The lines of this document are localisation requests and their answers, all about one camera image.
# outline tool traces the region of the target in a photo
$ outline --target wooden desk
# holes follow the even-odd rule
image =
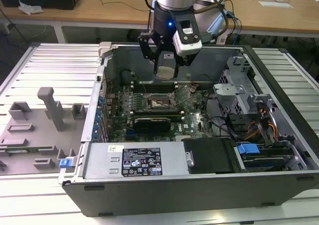
[[[283,0],[294,8],[280,8],[264,7],[258,0],[232,1],[236,17],[242,21],[243,34],[319,37],[319,2]],[[230,2],[226,2],[226,8],[231,10]]]
[[[44,13],[27,15],[16,7],[1,8],[17,24],[53,26],[58,42],[66,43],[63,26],[146,29],[149,10],[144,0],[80,0],[73,10],[44,8]],[[0,22],[8,21],[0,13]]]
[[[148,8],[144,0],[80,0],[74,10],[45,8],[44,13],[31,16],[17,8],[2,7],[4,13],[17,24],[42,24],[53,26],[59,43],[67,40],[63,26],[135,28],[145,29]],[[235,14],[243,24],[242,34],[296,36],[319,38],[319,2],[314,0],[283,0],[294,8],[264,7],[258,0],[232,0]],[[230,2],[226,8],[231,10]],[[7,23],[5,18],[0,22]],[[232,30],[230,22],[228,33]]]

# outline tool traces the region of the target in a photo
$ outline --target power supply label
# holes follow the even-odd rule
[[[124,177],[163,175],[160,148],[123,149],[122,158]]]

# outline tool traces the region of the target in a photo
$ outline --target aluminum profile table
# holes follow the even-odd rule
[[[55,99],[64,107],[75,101],[88,106],[100,65],[97,48],[98,45],[90,44],[41,44],[29,48],[0,87],[0,128],[9,119],[7,110],[12,99],[23,98],[31,108],[44,107],[36,97],[41,86],[52,86]],[[289,53],[262,48],[255,51],[318,134],[318,84]],[[257,82],[266,93],[267,89],[258,79]],[[57,177],[58,174],[1,176],[0,224],[238,225],[249,221],[255,225],[319,224],[319,187],[276,207],[87,218],[65,194]]]
[[[319,136],[319,84],[288,53],[279,49],[254,48],[275,80]],[[262,91],[268,91],[260,81],[256,81]]]

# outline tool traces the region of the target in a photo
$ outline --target motherboard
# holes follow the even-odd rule
[[[204,113],[207,90],[194,84],[132,84],[107,99],[109,142],[214,137]]]

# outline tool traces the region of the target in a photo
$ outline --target green circuit board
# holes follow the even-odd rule
[[[113,120],[110,142],[143,141],[180,141],[183,138],[214,137],[210,124],[201,110],[205,91],[192,91],[191,85],[184,85],[174,93],[135,93],[129,87],[119,88],[116,97],[117,116]],[[180,121],[170,124],[170,131],[165,133],[135,134],[135,139],[127,140],[127,130],[134,133],[130,112],[153,112],[157,110],[171,112],[183,111]]]

